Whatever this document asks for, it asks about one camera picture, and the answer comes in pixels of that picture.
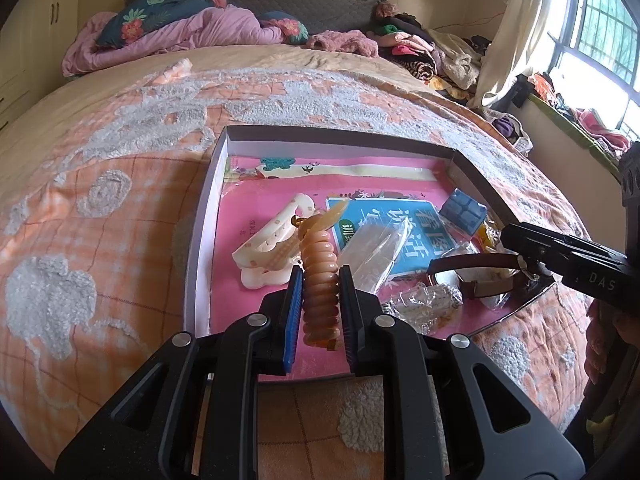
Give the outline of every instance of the orange plaid bedspread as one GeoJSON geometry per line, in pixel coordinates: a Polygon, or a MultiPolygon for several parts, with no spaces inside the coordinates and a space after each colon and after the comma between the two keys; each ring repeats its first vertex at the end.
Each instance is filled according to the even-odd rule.
{"type": "MultiPolygon", "coordinates": [[[[313,124],[448,144],[476,164],[521,219],[587,236],[560,192],[465,108],[353,73],[191,74],[183,60],[79,121],[0,216],[0,402],[48,466],[181,329],[190,219],[215,137],[242,123],[313,124]]],[[[587,305],[584,295],[556,285],[476,338],[559,426],[570,420],[586,383],[587,305]]],[[[380,433],[379,390],[376,380],[264,386],[262,476],[382,478],[379,443],[345,430],[357,402],[368,424],[360,433],[380,433]]]]}

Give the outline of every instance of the blue plastic package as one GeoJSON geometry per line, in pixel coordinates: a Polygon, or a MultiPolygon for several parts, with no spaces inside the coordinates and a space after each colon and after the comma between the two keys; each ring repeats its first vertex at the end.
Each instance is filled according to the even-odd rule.
{"type": "Polygon", "coordinates": [[[440,215],[462,232],[473,236],[486,218],[486,206],[456,188],[440,209],[440,215]]]}

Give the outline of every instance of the white curtain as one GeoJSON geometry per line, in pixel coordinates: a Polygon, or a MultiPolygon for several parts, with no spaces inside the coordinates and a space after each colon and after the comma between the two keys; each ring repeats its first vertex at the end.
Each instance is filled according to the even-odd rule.
{"type": "MultiPolygon", "coordinates": [[[[529,59],[545,33],[551,0],[509,0],[494,41],[482,58],[478,90],[469,108],[488,106],[500,99],[529,59]]],[[[564,9],[553,9],[564,12],[564,9]]]]}

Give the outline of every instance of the white fuzzy pattern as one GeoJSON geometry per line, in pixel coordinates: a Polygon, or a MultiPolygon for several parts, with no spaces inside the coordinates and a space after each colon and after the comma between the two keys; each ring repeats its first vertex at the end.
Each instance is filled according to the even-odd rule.
{"type": "Polygon", "coordinates": [[[509,378],[519,386],[529,371],[531,360],[524,343],[513,335],[498,339],[491,348],[489,357],[509,378]]]}
{"type": "Polygon", "coordinates": [[[113,317],[108,317],[105,319],[99,319],[94,324],[91,325],[90,332],[94,332],[95,330],[111,327],[117,330],[122,330],[125,336],[132,339],[142,351],[146,354],[147,357],[151,356],[151,350],[149,346],[142,341],[142,338],[130,325],[128,325],[125,321],[121,319],[114,319],[113,317]]]}
{"type": "Polygon", "coordinates": [[[560,362],[564,365],[564,369],[569,372],[575,367],[577,354],[574,348],[569,345],[563,354],[560,355],[560,362]]]}
{"type": "Polygon", "coordinates": [[[558,425],[558,430],[560,431],[560,433],[564,433],[565,430],[569,427],[569,424],[571,424],[571,421],[574,420],[575,414],[578,413],[579,409],[579,404],[573,404],[567,408],[566,412],[564,412],[562,421],[558,425]]]}
{"type": "Polygon", "coordinates": [[[26,342],[39,338],[55,359],[71,354],[74,325],[86,324],[95,312],[95,282],[84,270],[69,271],[62,256],[32,256],[6,280],[7,326],[26,342]]]}
{"type": "Polygon", "coordinates": [[[366,381],[340,410],[338,432],[344,445],[357,451],[385,449],[385,413],[382,381],[366,381]]]}
{"type": "Polygon", "coordinates": [[[107,170],[99,176],[89,195],[78,199],[78,213],[88,218],[103,218],[119,208],[131,190],[129,175],[120,170],[107,170]]]}
{"type": "Polygon", "coordinates": [[[29,217],[29,206],[27,205],[28,197],[23,198],[17,204],[14,204],[9,211],[9,221],[4,227],[4,234],[7,236],[15,235],[22,227],[24,221],[29,217]]]}
{"type": "MultiPolygon", "coordinates": [[[[574,322],[574,324],[578,327],[578,330],[580,331],[581,334],[584,334],[584,332],[587,329],[587,324],[584,322],[580,322],[580,319],[578,319],[578,317],[576,316],[576,313],[574,312],[574,310],[571,308],[571,306],[564,304],[564,301],[562,300],[562,297],[560,296],[560,290],[559,287],[561,285],[558,285],[558,282],[556,282],[553,286],[554,292],[556,294],[556,299],[558,300],[558,304],[560,305],[560,307],[562,307],[562,310],[564,310],[566,312],[566,314],[571,318],[571,320],[574,322]]],[[[588,306],[588,303],[586,302],[586,296],[583,294],[580,294],[581,299],[583,301],[585,301],[585,305],[588,306]]]]}
{"type": "Polygon", "coordinates": [[[36,389],[40,397],[49,406],[51,406],[52,408],[55,408],[56,410],[66,410],[66,409],[75,410],[78,413],[82,422],[83,423],[86,422],[87,418],[82,414],[82,411],[80,410],[80,407],[76,402],[73,402],[72,400],[68,402],[59,402],[58,400],[53,399],[52,397],[49,397],[49,394],[47,393],[44,387],[44,384],[42,382],[42,371],[40,371],[40,349],[37,346],[35,346],[31,341],[27,341],[27,348],[33,353],[33,370],[36,378],[36,389]]]}
{"type": "Polygon", "coordinates": [[[66,172],[63,171],[62,173],[57,174],[54,178],[53,178],[53,185],[56,187],[62,187],[65,185],[66,182],[66,172]]]}
{"type": "Polygon", "coordinates": [[[195,131],[202,133],[199,142],[185,148],[205,150],[214,142],[213,132],[206,125],[207,106],[222,102],[196,97],[206,83],[185,79],[140,88],[142,102],[116,110],[116,118],[94,132],[84,146],[69,153],[60,170],[75,169],[89,160],[100,162],[125,155],[164,152],[195,131]],[[169,114],[175,115],[175,121],[165,121],[169,114]],[[79,162],[72,163],[78,154],[79,162]]]}

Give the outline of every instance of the blue gripper pad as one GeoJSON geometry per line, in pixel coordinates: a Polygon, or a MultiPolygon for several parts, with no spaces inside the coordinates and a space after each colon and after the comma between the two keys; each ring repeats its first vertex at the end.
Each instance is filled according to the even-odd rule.
{"type": "Polygon", "coordinates": [[[294,267],[293,271],[283,305],[289,311],[284,331],[284,354],[282,355],[282,365],[287,374],[290,373],[293,362],[296,360],[300,312],[302,310],[302,270],[299,267],[294,267]]]}
{"type": "Polygon", "coordinates": [[[340,268],[338,286],[340,288],[340,316],[342,317],[342,334],[344,350],[351,372],[358,365],[359,339],[362,338],[364,323],[358,306],[356,289],[353,286],[351,269],[349,266],[340,268]]]}

